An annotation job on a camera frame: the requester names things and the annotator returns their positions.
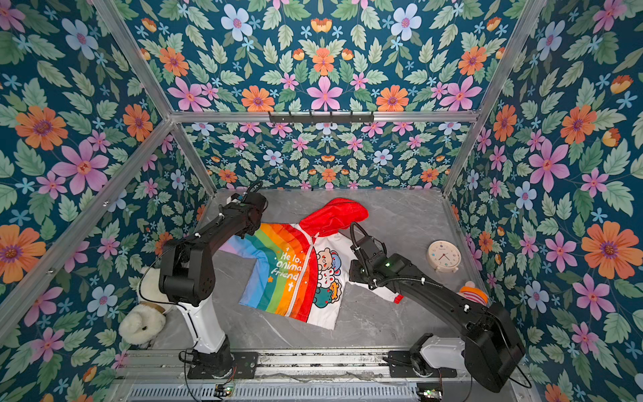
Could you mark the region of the rainbow white red-hooded kids jacket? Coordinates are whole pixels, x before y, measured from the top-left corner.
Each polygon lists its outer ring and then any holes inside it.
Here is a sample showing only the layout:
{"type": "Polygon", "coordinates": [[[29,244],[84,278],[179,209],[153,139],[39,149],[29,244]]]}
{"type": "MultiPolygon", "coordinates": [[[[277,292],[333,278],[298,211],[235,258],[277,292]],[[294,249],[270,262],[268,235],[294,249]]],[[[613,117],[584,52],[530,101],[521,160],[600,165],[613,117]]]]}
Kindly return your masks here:
{"type": "Polygon", "coordinates": [[[333,330],[356,256],[343,234],[368,219],[351,199],[333,199],[297,224],[265,223],[222,251],[254,261],[240,304],[333,330]]]}

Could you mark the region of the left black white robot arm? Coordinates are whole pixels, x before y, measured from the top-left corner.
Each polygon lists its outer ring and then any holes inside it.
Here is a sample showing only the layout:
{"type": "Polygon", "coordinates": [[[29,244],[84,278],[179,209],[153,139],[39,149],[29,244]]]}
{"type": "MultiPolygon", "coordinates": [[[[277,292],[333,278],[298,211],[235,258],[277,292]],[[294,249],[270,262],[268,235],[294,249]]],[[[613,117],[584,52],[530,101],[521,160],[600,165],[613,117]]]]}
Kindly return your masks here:
{"type": "Polygon", "coordinates": [[[216,283],[214,254],[235,236],[256,233],[267,209],[254,182],[243,194],[235,194],[219,206],[217,216],[179,241],[168,241],[160,257],[158,287],[177,306],[189,327],[193,347],[180,358],[201,378],[221,379],[234,370],[229,338],[219,325],[212,295],[216,283]]]}

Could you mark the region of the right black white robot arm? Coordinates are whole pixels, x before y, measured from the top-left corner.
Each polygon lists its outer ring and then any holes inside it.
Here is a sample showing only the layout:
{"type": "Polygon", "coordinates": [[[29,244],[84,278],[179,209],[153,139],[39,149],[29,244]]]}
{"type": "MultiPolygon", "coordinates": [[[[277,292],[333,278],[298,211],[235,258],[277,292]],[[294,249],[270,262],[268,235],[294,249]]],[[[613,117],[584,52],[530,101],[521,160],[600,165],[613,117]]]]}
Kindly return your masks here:
{"type": "Polygon", "coordinates": [[[411,347],[407,360],[393,358],[390,363],[407,366],[424,378],[443,370],[465,371],[485,389],[500,392],[526,353],[509,312],[500,303],[486,305],[452,291],[411,260],[399,254],[388,255],[385,244],[368,233],[358,239],[355,233],[363,231],[358,223],[349,227],[356,256],[350,280],[372,291],[387,289],[408,298],[457,333],[455,338],[427,333],[411,347]]]}

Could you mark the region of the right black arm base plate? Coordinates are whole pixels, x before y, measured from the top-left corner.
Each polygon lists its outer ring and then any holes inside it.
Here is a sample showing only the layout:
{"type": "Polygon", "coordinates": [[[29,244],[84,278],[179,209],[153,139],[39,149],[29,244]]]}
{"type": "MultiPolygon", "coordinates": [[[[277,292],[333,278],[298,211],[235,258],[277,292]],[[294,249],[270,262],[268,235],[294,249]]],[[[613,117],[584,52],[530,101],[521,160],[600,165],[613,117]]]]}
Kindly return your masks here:
{"type": "Polygon", "coordinates": [[[453,368],[432,368],[418,353],[389,351],[383,357],[391,378],[454,379],[458,373],[453,368]]]}

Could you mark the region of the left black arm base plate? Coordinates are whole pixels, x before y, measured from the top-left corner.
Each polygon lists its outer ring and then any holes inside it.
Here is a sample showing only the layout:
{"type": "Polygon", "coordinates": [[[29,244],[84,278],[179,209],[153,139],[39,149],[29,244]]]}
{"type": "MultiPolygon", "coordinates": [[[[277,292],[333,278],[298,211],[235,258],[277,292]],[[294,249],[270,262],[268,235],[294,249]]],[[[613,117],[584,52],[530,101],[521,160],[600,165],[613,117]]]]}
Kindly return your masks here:
{"type": "Polygon", "coordinates": [[[258,367],[256,352],[190,352],[184,359],[190,380],[252,380],[258,367]]]}

